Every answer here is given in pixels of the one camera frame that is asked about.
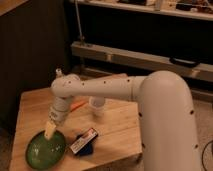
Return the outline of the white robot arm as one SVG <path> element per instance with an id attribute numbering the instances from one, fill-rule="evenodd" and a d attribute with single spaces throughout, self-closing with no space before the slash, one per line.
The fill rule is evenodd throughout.
<path id="1" fill-rule="evenodd" d="M 76 96 L 134 101 L 138 104 L 144 171 L 201 171 L 192 95 L 187 83 L 170 71 L 147 76 L 82 81 L 61 75 L 51 84 L 49 118 L 65 121 Z"/>

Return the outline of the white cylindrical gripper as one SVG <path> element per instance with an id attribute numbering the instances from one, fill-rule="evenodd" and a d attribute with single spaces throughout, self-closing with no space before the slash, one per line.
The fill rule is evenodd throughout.
<path id="1" fill-rule="evenodd" d="M 71 111 L 72 101 L 73 101 L 72 97 L 70 98 L 55 97 L 50 107 L 49 112 L 50 120 L 53 121 L 56 125 L 62 125 Z M 51 121 L 48 121 L 45 126 L 44 136 L 47 140 L 49 140 L 53 136 L 56 130 L 56 125 Z"/>

